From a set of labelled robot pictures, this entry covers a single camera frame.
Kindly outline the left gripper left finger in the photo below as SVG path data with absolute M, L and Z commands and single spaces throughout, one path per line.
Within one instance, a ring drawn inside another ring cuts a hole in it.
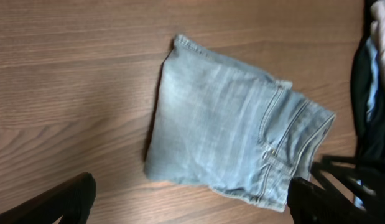
M 84 172 L 1 213 L 0 223 L 85 224 L 95 198 L 96 181 Z

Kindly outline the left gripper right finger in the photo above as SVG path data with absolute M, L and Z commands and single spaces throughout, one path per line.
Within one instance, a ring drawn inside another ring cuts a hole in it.
M 294 224 L 384 224 L 384 215 L 372 215 L 303 179 L 290 181 L 287 205 Z

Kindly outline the light blue denim shorts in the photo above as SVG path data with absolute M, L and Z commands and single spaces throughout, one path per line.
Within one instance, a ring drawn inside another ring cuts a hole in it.
M 177 35 L 162 67 L 144 173 L 283 212 L 290 181 L 310 178 L 334 119 L 291 82 Z

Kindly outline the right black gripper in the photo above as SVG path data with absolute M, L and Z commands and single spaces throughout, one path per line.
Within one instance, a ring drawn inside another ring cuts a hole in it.
M 323 172 L 332 175 L 358 197 L 366 214 L 385 218 L 385 160 L 327 155 L 320 162 L 314 162 L 312 175 L 328 192 L 342 198 L 343 194 Z

